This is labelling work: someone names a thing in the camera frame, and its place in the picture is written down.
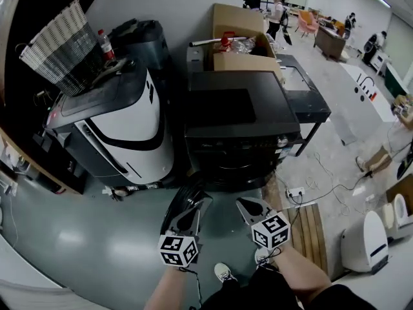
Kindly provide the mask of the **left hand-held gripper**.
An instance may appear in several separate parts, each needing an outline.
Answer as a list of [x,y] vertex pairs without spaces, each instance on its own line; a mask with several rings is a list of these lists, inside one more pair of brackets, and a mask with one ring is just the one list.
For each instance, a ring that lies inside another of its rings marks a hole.
[[160,235],[157,250],[164,265],[189,267],[196,264],[201,250],[199,244],[200,209],[188,209],[176,216]]

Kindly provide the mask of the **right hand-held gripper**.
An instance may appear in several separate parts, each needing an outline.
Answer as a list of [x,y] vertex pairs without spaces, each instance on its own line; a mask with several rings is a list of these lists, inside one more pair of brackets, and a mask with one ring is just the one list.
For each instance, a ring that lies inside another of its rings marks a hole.
[[264,249],[275,249],[290,240],[290,222],[282,212],[274,210],[259,198],[239,197],[236,200],[249,238]]

